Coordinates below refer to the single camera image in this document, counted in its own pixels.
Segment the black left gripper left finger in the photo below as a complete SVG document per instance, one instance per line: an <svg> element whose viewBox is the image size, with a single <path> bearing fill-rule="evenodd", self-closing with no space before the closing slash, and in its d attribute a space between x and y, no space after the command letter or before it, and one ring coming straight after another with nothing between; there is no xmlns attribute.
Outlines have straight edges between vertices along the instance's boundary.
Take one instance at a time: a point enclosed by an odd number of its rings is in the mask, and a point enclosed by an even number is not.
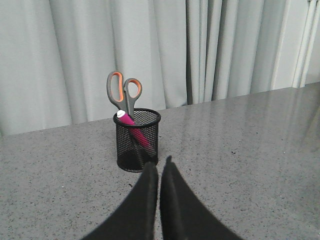
<svg viewBox="0 0 320 240"><path fill-rule="evenodd" d="M118 208L84 240L152 240L158 197L159 175L148 162Z"/></svg>

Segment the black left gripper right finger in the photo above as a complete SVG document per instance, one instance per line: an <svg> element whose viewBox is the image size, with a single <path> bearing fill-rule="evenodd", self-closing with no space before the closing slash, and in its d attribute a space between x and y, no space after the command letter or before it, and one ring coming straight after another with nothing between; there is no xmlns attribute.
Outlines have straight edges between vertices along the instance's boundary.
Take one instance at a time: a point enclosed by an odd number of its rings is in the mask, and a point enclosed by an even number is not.
<svg viewBox="0 0 320 240"><path fill-rule="evenodd" d="M160 218L165 240L240 240L190 189L172 157L161 177Z"/></svg>

